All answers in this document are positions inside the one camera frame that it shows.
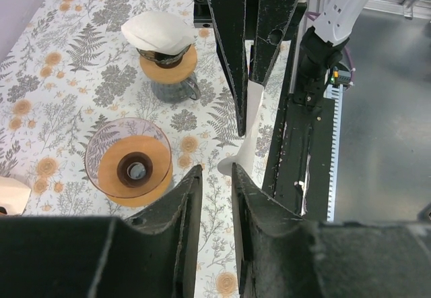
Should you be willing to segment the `ribbed glass dripper cone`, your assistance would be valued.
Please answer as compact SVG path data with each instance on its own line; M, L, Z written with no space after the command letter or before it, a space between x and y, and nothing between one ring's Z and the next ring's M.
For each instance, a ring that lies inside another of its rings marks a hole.
M155 63L158 67L163 69L171 69L180 64L183 60L183 56L190 49L190 45L185 47L180 53L175 55L167 55L165 53L159 53L156 51L145 51L141 49L137 49L137 52L140 56L148 61Z

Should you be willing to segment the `white paper coffee filter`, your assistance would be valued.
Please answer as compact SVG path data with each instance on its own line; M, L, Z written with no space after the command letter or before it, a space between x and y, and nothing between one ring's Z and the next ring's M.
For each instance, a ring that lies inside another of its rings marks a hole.
M177 55L195 42L197 31L181 18L162 11L145 11L121 26L125 39L142 51Z

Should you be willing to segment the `glass coffee server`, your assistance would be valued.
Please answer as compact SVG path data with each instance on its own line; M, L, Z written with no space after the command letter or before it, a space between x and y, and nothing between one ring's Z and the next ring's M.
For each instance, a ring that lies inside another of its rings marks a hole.
M199 100L201 98L201 91L197 85L195 73L175 84L161 84L151 81L151 89L158 100L168 104L180 103L187 99Z

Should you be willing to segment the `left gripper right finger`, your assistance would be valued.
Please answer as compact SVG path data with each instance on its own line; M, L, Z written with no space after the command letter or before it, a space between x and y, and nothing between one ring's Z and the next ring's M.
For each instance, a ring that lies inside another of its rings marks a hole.
M241 297L429 297L426 222L300 218L232 166Z

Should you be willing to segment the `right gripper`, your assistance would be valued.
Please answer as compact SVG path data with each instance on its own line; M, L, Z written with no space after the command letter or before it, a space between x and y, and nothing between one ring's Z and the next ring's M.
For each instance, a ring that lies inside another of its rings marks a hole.
M266 86L281 43L292 39L304 16L306 0L193 1L195 27L214 29L217 54L234 99L238 135L243 136L248 83L245 19L246 28L256 28L250 80Z

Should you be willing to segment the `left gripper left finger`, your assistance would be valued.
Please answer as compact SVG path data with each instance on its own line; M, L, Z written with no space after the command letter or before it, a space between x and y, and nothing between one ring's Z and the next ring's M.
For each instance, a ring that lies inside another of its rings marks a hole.
M127 219L4 216L2 297L193 297L202 168Z

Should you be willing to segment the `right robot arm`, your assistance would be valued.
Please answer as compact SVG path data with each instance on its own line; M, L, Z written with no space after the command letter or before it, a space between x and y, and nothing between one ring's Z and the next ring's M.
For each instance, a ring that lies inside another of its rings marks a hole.
M247 84L267 84L281 43L296 32L305 0L193 0L194 23L212 28L216 53L234 99L240 136L252 125L247 117ZM300 42L300 92L321 97L318 85L341 59L352 28L368 0L330 0Z

